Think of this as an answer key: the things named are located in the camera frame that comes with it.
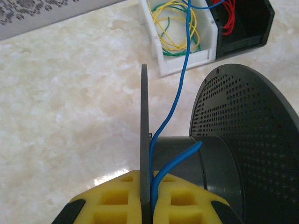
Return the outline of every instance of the white marble floor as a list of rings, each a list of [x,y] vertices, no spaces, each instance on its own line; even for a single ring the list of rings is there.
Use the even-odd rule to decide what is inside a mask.
[[[204,77],[250,66],[299,112],[298,1],[271,0],[268,44],[189,70],[163,135],[187,135]],[[129,0],[0,42],[0,223],[50,223],[75,195],[139,168],[141,64],[149,68],[150,131],[167,115],[179,74],[159,78]]]

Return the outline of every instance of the wire spool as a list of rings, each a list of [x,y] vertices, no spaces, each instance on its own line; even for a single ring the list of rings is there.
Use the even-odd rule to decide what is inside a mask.
[[[187,5],[183,2],[178,2],[176,0],[169,1],[167,3],[159,4],[155,6],[151,11],[151,15],[154,20],[154,24],[157,24],[161,29],[161,33],[159,34],[159,38],[162,44],[163,54],[166,56],[184,56],[186,55],[186,48],[187,48],[187,40],[184,40],[176,44],[175,41],[170,37],[167,33],[167,29],[170,27],[172,20],[179,20],[182,21],[184,24],[186,23],[186,17],[182,15],[182,12],[187,14]],[[178,14],[177,16],[167,16],[161,17],[161,13],[165,10],[171,10]],[[164,28],[161,22],[167,21],[168,24]],[[191,16],[190,16],[190,39],[194,43],[194,46],[191,47],[192,52],[200,51],[200,36],[198,31],[196,30],[197,26],[197,19],[194,11],[191,9]]]
[[[190,136],[203,146],[201,137],[218,136],[230,147],[245,223],[298,223],[299,117],[262,74],[239,64],[211,71],[193,105]]]

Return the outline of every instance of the black plastic bin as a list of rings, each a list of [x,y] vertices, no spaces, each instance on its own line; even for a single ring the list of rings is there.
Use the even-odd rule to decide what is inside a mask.
[[[274,18],[274,10],[268,0],[236,0],[235,27],[231,34],[223,35],[228,12],[220,4],[210,11],[218,27],[216,59],[244,50],[264,46],[267,43]]]

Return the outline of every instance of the yellow foam holder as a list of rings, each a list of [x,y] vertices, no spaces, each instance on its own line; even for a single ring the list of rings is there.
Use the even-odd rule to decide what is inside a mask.
[[[142,224],[139,170],[131,171],[71,199],[85,204],[74,224]],[[160,183],[153,224],[221,224],[211,201],[223,198],[168,174]]]

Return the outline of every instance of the blue wire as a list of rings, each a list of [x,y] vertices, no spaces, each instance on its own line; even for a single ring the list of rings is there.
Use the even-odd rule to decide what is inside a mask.
[[[195,9],[210,9],[210,8],[214,8],[215,6],[218,6],[218,5],[222,4],[224,1],[226,1],[226,0],[222,0],[222,1],[218,2],[218,3],[216,3],[215,5],[208,6],[208,7],[197,7],[197,6],[193,6],[193,5],[191,5],[191,7],[192,7],[192,8],[195,8]]]
[[[157,173],[155,176],[152,187],[150,189],[151,193],[151,201],[150,201],[150,206],[151,206],[151,212],[152,215],[154,214],[155,206],[158,200],[158,188],[159,184],[162,181],[162,179],[166,176],[167,173],[169,173],[176,165],[181,163],[183,160],[191,156],[192,154],[196,153],[199,148],[201,147],[202,142],[199,141],[195,143],[193,146],[182,152],[180,155],[175,157],[173,160],[171,160],[168,164],[166,164],[160,171]]]
[[[178,85],[178,92],[176,94],[176,97],[174,99],[174,102],[172,104],[171,110],[169,112],[169,114],[167,115],[166,119],[163,121],[162,125],[158,128],[158,130],[156,131],[156,133],[154,134],[150,145],[149,145],[149,182],[150,185],[153,182],[153,154],[154,154],[154,147],[157,141],[158,136],[160,135],[160,133],[163,131],[163,129],[165,128],[165,126],[167,125],[167,123],[169,122],[170,118],[173,115],[174,110],[177,107],[178,104],[178,99],[179,96],[181,95],[181,91],[182,91],[182,87],[183,87],[183,81],[184,81],[184,75],[186,72],[186,68],[187,68],[187,63],[188,63],[188,59],[189,59],[189,54],[190,54],[190,46],[191,46],[191,42],[190,42],[190,30],[189,30],[189,21],[190,21],[190,16],[191,16],[191,0],[188,1],[188,8],[187,8],[187,15],[186,15],[186,36],[187,36],[187,49],[186,49],[186,55],[185,55],[185,61],[184,61],[184,65],[182,68],[182,73],[181,73],[181,78],[179,80],[179,85]]]

